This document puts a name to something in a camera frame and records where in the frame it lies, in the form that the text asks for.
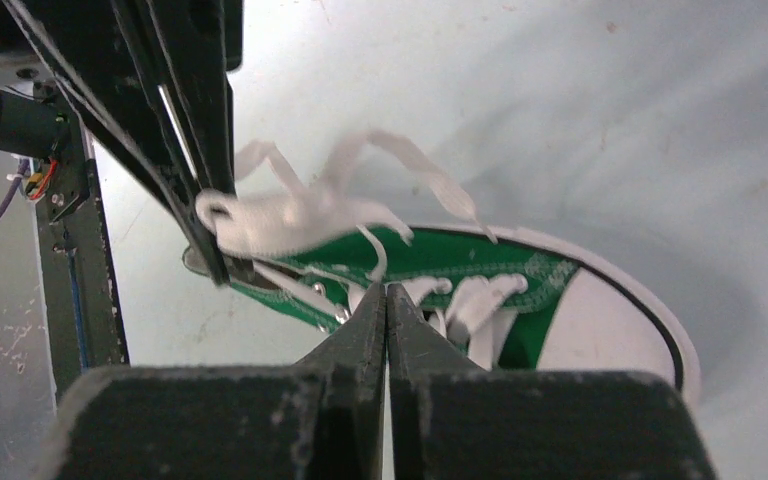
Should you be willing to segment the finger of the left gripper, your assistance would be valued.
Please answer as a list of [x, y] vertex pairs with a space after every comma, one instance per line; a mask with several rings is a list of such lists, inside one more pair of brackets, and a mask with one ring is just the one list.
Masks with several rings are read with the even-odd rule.
[[162, 125], [178, 128], [203, 189], [231, 194], [233, 93], [242, 64], [242, 1], [113, 1], [147, 98]]
[[162, 125], [147, 98], [113, 1], [0, 1], [0, 72], [36, 64], [60, 88], [83, 126], [175, 218], [217, 284], [229, 280], [215, 236], [196, 215], [205, 190], [178, 128]]

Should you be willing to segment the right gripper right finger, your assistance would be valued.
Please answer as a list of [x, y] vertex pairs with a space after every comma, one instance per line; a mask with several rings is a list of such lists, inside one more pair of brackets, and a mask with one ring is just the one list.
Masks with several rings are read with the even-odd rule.
[[639, 371], [486, 371], [387, 289], [399, 479], [713, 479], [678, 392]]

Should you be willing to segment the white shoelace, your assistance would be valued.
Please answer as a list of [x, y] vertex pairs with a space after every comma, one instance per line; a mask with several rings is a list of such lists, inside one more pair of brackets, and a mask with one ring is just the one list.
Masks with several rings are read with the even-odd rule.
[[[319, 178], [308, 185], [302, 183], [274, 143], [254, 140], [237, 152], [236, 160], [248, 172], [268, 163], [284, 185], [284, 192], [237, 197], [205, 190], [196, 199], [197, 217], [215, 235], [222, 253], [254, 260], [257, 274], [308, 305], [334, 315], [344, 314], [345, 309], [314, 288], [303, 286], [262, 262], [305, 253], [359, 233], [376, 253], [376, 264], [367, 278], [384, 279], [388, 257], [371, 227], [386, 227], [405, 244], [412, 242], [413, 232], [385, 205], [347, 195], [347, 185], [366, 146], [395, 157], [433, 192], [450, 214], [477, 221], [474, 201], [457, 182], [410, 139], [380, 129], [354, 133], [338, 142]], [[420, 275], [402, 285], [413, 301], [422, 301], [432, 293], [450, 295], [448, 306], [431, 315], [431, 327], [455, 345], [465, 347], [469, 360], [489, 370], [500, 358], [516, 318], [515, 313], [503, 311], [502, 305], [509, 297], [525, 292], [528, 282], [522, 274], [473, 275], [458, 284], [442, 277]]]

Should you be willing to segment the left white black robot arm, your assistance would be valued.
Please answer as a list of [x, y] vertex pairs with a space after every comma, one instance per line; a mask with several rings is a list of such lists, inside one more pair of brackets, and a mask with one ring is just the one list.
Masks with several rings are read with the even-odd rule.
[[198, 219], [231, 194], [240, 1], [0, 1], [0, 150], [67, 166], [85, 128], [175, 218], [219, 285], [250, 279]]

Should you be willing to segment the green canvas sneaker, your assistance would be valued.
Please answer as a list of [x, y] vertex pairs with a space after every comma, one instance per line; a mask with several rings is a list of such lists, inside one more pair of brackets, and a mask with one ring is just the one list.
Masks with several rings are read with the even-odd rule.
[[410, 243], [385, 228], [255, 263], [231, 287], [325, 333], [356, 310], [385, 258], [386, 285], [478, 366], [513, 370], [639, 370], [688, 404], [701, 393], [696, 349], [643, 284], [598, 255], [537, 231], [424, 225]]

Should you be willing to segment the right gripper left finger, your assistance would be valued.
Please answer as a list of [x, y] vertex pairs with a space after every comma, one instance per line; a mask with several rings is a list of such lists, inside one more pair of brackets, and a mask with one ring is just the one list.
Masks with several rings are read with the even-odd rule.
[[378, 479], [386, 290], [284, 366], [104, 367], [63, 397], [36, 479]]

